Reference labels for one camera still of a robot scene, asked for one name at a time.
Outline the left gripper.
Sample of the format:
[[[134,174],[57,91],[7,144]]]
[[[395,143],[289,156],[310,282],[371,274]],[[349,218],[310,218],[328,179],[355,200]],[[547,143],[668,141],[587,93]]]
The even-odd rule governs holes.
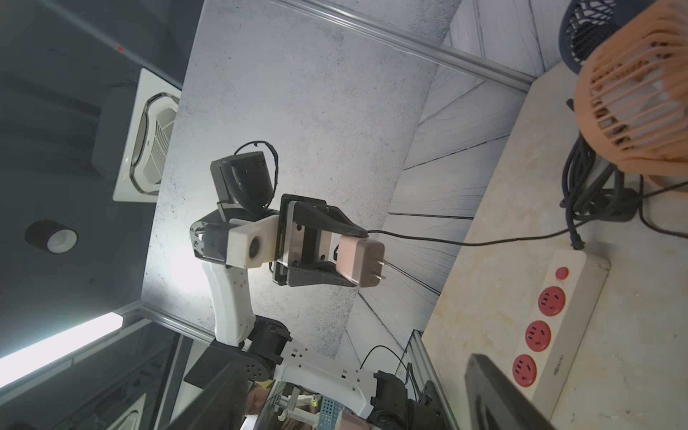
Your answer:
[[[366,229],[351,221],[338,207],[312,197],[283,195],[279,213],[278,241],[272,269],[276,284],[290,287],[321,284],[355,287],[354,283],[337,272],[336,264],[328,260],[331,233],[367,238]]]

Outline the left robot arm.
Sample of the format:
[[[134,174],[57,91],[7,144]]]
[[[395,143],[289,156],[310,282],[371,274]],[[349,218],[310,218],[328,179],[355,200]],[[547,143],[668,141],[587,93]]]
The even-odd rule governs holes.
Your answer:
[[[222,374],[232,371],[251,383],[275,380],[311,389],[379,429],[448,428],[434,383],[408,397],[399,377],[313,352],[284,324],[253,310],[247,274],[265,263],[281,286],[378,285],[383,244],[339,208],[298,195],[284,195],[277,211],[230,199],[197,220],[190,237],[210,283],[215,329],[210,347],[186,375],[188,383],[216,388]]]

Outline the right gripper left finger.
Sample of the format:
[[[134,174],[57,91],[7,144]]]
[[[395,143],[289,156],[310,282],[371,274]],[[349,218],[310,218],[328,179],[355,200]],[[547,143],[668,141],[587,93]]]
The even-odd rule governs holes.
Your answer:
[[[240,429],[245,419],[248,392],[245,369],[240,365],[227,365],[167,429]]]

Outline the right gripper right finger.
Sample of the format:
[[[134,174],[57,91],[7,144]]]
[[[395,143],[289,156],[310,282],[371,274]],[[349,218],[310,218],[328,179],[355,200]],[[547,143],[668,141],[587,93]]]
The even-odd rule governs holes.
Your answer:
[[[464,374],[472,429],[555,430],[483,354],[472,354]]]

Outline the pink USB charger plug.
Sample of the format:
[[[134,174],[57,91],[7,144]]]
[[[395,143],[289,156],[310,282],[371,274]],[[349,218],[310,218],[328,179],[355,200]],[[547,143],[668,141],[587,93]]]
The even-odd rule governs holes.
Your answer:
[[[371,238],[341,236],[336,270],[360,288],[379,285],[383,279],[385,245]]]

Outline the white red power strip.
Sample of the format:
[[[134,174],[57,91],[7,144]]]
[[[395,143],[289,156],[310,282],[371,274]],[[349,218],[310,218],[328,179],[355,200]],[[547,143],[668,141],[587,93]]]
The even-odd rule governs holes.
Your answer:
[[[553,416],[610,270],[583,251],[554,254],[521,332],[509,379],[547,419]]]

